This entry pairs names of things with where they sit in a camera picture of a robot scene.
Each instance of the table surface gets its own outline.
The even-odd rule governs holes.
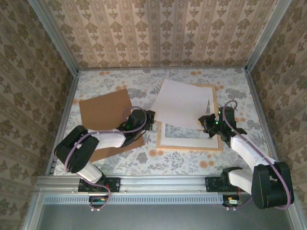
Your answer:
[[[152,69],[81,71],[65,136],[82,124],[79,101],[127,88],[131,103],[148,110],[154,103],[164,79],[190,84],[214,84],[219,107],[230,99],[238,101],[237,127],[245,129],[251,140],[268,153],[266,141],[242,69]],[[157,124],[143,135],[145,145],[94,164],[106,175],[215,175],[223,168],[247,164],[232,149],[223,152],[157,150]],[[58,160],[54,175],[69,175]]]

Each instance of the picture frame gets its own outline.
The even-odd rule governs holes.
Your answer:
[[[214,111],[215,115],[218,116],[218,104],[217,104],[215,85],[212,84],[193,84],[193,85],[198,87],[206,87],[212,91],[212,94],[208,100],[207,111],[209,111],[209,114],[213,113]],[[174,133],[172,133],[168,137],[166,131],[167,129],[173,129],[177,131],[179,130],[179,136],[182,137],[174,137],[175,136]],[[189,130],[184,128],[177,128],[165,123],[158,122],[157,134],[158,134],[157,149],[217,151],[217,152],[223,151],[223,146],[220,136],[215,135],[214,137],[209,138],[209,135],[205,134],[202,130]]]

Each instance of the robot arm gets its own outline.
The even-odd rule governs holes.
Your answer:
[[[243,138],[236,136],[236,133],[226,124],[222,111],[223,108],[220,108],[218,121],[215,120],[215,115],[212,114],[202,116],[199,122],[204,127],[204,132],[208,133],[210,137],[213,137],[215,134],[220,135],[221,139],[243,158],[251,171],[246,171],[239,167],[223,169],[218,180],[210,181],[206,179],[207,190],[211,192],[231,192],[236,187],[239,187],[252,195],[256,206],[260,209],[285,205],[287,203],[287,195],[281,181],[268,162],[246,140],[243,140],[245,138],[248,142],[252,143],[247,137],[246,131],[236,127],[233,108],[226,107],[225,116],[231,126]],[[292,204],[294,202],[294,194],[288,165],[285,162],[277,162],[268,156],[265,156],[265,158],[273,164],[285,181],[290,192]]]
[[[69,158],[67,164],[69,172],[78,174],[90,183],[103,184],[106,176],[90,162],[93,152],[98,149],[128,146],[143,132],[152,130],[154,114],[150,110],[133,110],[126,122],[109,131],[87,130],[83,126],[77,126],[56,146],[54,154],[63,164]],[[84,138],[82,142],[75,148],[73,154],[70,154],[75,144],[82,138]]]

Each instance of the brown cardboard sheet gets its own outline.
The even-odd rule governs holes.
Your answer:
[[[124,109],[131,106],[130,97],[126,89],[108,93],[89,100],[80,101],[82,125],[92,130],[110,130],[118,127],[123,121]],[[91,162],[114,156],[143,146],[143,137],[123,148],[105,148],[96,150]]]

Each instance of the wall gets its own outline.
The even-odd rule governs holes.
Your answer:
[[[0,2],[0,229],[19,229],[45,173],[71,74],[26,0]]]
[[[307,1],[294,0],[252,71],[277,151],[307,216]]]
[[[243,66],[277,0],[42,0],[79,68]]]

